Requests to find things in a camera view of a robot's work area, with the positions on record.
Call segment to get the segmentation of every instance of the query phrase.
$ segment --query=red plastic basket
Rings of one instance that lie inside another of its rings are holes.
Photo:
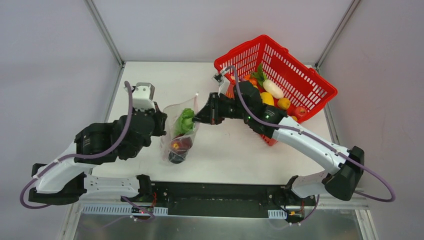
[[[256,72],[258,65],[262,63],[263,71],[268,79],[276,83],[284,92],[284,97],[291,102],[287,110],[292,115],[298,106],[305,107],[308,112],[301,119],[302,123],[320,110],[337,95],[337,89],[322,78],[313,68],[307,68],[296,58],[289,54],[289,50],[282,47],[267,35],[242,43],[231,49],[227,54],[216,59],[214,66],[218,71],[234,65],[239,78]],[[234,80],[231,79],[233,72],[230,71],[226,77],[231,81],[226,95],[234,98]],[[261,137],[272,146],[277,141],[264,135]]]

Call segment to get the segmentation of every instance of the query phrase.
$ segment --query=red apple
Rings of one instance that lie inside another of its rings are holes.
[[[298,119],[302,119],[303,116],[305,116],[308,113],[308,110],[304,108],[303,106],[298,106],[296,109],[294,109],[293,115]]]

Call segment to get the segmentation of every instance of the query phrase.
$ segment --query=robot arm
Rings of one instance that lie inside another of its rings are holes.
[[[120,144],[110,153],[98,158],[71,157],[69,154],[96,155],[109,149],[123,132],[127,115],[110,123],[93,123],[75,136],[68,149],[57,159],[44,165],[34,164],[35,187],[29,191],[29,201],[50,205],[66,205],[86,197],[150,194],[152,186],[146,175],[129,178],[97,177],[90,169],[117,158],[134,158],[143,147],[151,144],[151,136],[165,135],[167,115],[153,102],[155,88],[150,83],[138,83],[132,91],[132,113],[128,130]]]
[[[219,92],[209,94],[206,105],[195,116],[195,122],[218,125],[225,118],[243,119],[244,123],[254,132],[292,146],[324,168],[324,171],[312,175],[293,176],[284,187],[284,191],[288,195],[294,194],[299,198],[306,198],[311,195],[330,193],[344,201],[349,201],[352,198],[363,170],[350,162],[346,162],[340,154],[349,156],[363,165],[364,151],[362,149],[356,146],[348,149],[326,141],[302,127],[289,117],[286,111],[263,104],[259,90],[254,88],[250,82],[240,82],[241,95],[248,109],[260,120],[286,126],[286,128],[261,124],[246,112],[235,87],[233,89],[235,98],[228,98],[223,94],[227,91],[225,87],[228,86],[228,80],[222,74],[217,74],[214,78],[219,83]],[[331,151],[322,143],[332,146],[336,151]]]

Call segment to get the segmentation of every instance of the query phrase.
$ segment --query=tabletop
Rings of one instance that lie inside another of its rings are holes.
[[[218,91],[218,85],[211,80],[216,72],[213,63],[127,62],[108,121],[127,114],[128,93],[124,90],[124,81],[132,86],[139,82],[153,84],[153,100],[161,110],[189,100],[196,93],[201,109],[209,93]],[[323,110],[302,126],[331,140]],[[150,147],[144,147],[135,158],[104,163],[94,168],[92,174],[116,178],[145,174],[152,181],[279,185],[286,184],[294,175],[306,176],[322,170],[291,146],[282,142],[268,146],[242,120],[226,119],[220,125],[201,124],[193,147],[180,164],[164,161],[160,138],[152,137]]]

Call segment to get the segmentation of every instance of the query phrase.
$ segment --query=transparent produce bag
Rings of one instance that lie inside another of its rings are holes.
[[[160,151],[162,159],[166,162],[184,162],[193,147],[199,129],[199,123],[192,121],[192,117],[199,112],[197,97],[198,93],[185,102],[163,109],[168,117],[165,122],[166,135],[160,137]]]

